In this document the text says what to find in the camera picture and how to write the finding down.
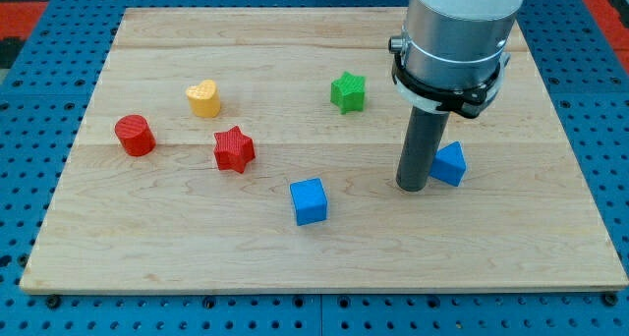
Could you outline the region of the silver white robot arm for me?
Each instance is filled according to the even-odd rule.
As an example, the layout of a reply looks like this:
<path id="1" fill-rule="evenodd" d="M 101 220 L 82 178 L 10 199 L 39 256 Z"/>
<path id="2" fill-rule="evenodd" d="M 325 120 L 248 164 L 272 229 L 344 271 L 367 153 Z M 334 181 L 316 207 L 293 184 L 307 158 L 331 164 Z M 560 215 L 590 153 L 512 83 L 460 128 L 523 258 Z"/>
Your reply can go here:
<path id="1" fill-rule="evenodd" d="M 502 86 L 523 1 L 409 0 L 401 33 L 389 39 L 399 93 L 430 114 L 478 117 Z"/>

